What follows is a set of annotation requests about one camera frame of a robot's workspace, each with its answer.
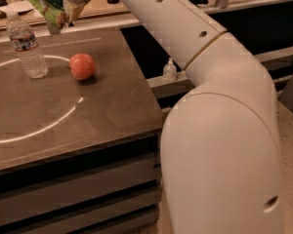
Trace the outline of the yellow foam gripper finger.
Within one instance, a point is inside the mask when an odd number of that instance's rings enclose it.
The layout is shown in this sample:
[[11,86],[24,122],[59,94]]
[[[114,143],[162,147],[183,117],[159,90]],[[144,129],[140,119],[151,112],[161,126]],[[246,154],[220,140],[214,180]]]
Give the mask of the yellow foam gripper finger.
[[66,22],[71,23],[78,19],[78,17],[80,16],[85,7],[85,3],[75,4],[67,0],[64,0],[63,7],[66,14]]

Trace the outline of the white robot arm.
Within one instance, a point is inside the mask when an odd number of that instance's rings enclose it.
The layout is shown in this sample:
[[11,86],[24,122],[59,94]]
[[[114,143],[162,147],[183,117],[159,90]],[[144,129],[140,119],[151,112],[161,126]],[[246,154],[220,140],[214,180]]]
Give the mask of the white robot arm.
[[174,234],[284,234],[268,71],[188,0],[121,0],[193,84],[169,112],[161,170]]

